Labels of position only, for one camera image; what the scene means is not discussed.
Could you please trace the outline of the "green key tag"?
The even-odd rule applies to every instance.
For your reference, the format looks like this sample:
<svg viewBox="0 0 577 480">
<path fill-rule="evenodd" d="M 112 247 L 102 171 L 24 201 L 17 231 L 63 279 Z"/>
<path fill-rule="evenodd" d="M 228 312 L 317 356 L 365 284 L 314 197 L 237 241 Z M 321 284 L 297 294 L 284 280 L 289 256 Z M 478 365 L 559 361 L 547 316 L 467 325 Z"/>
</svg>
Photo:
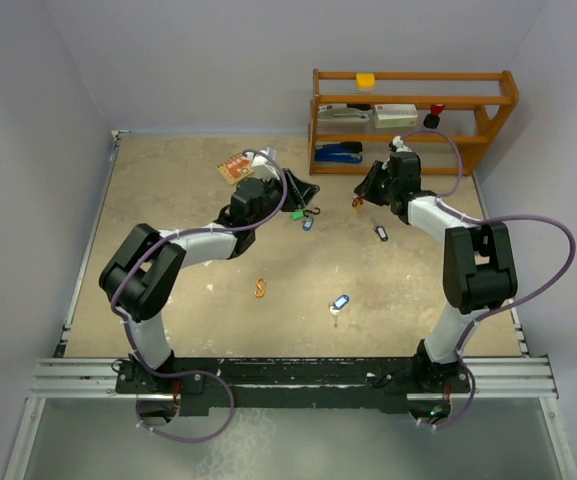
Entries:
<svg viewBox="0 0 577 480">
<path fill-rule="evenodd" d="M 303 210 L 294 211 L 290 214 L 292 220 L 300 220 L 305 217 Z"/>
</svg>

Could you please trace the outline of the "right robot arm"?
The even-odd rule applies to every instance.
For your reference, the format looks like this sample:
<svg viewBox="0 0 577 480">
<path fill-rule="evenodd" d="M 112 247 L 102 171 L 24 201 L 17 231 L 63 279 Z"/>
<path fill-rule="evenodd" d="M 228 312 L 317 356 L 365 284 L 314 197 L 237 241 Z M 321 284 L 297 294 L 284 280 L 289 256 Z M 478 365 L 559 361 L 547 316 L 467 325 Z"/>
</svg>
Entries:
<svg viewBox="0 0 577 480">
<path fill-rule="evenodd" d="M 463 347 L 479 317 L 517 293 L 509 230 L 499 221 L 480 223 L 450 213 L 438 195 L 422 188 L 421 160 L 407 150 L 395 149 L 387 161 L 376 161 L 354 195 L 358 201 L 389 207 L 403 223 L 443 246 L 446 306 L 431 334 L 420 342 L 410 373 L 420 389 L 435 391 L 465 371 L 460 365 Z"/>
</svg>

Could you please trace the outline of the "black S-shaped carabiner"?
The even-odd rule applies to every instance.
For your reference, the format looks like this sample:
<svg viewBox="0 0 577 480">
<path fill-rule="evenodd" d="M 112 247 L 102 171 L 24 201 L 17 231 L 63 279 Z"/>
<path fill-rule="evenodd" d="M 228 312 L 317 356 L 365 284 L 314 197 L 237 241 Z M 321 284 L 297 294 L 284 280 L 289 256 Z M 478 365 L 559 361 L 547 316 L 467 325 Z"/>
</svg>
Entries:
<svg viewBox="0 0 577 480">
<path fill-rule="evenodd" d="M 303 210 L 303 215 L 305 218 L 310 218 L 316 215 L 319 215 L 321 213 L 321 210 L 319 207 L 314 207 L 313 209 L 304 209 Z"/>
</svg>

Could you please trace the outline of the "black key tag with key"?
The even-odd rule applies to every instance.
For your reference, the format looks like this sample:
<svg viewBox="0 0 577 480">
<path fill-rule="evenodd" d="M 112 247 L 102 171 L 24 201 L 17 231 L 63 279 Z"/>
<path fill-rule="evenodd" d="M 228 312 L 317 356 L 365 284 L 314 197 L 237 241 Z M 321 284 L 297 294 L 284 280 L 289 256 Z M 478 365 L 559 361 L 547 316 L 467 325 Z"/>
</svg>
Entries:
<svg viewBox="0 0 577 480">
<path fill-rule="evenodd" d="M 374 218 L 372 218 L 371 221 L 372 221 L 373 231 L 376 233 L 376 235 L 379 237 L 379 239 L 382 242 L 387 242 L 389 240 L 389 236 L 388 236 L 388 233 L 387 233 L 385 227 Z"/>
</svg>

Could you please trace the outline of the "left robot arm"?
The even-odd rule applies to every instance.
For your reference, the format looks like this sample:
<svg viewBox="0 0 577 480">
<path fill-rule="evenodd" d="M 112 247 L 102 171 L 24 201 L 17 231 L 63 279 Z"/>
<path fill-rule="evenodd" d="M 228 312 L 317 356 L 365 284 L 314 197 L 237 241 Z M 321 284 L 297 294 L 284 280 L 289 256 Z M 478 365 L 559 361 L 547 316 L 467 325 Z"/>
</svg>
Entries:
<svg viewBox="0 0 577 480">
<path fill-rule="evenodd" d="M 99 286 L 129 332 L 131 356 L 142 364 L 139 381 L 150 391 L 166 390 L 174 378 L 174 352 L 165 336 L 162 310 L 179 272 L 241 256 L 254 243 L 256 228 L 276 211 L 304 209 L 320 191 L 288 168 L 283 174 L 239 182 L 216 221 L 204 227 L 172 232 L 136 225 L 102 270 Z"/>
</svg>

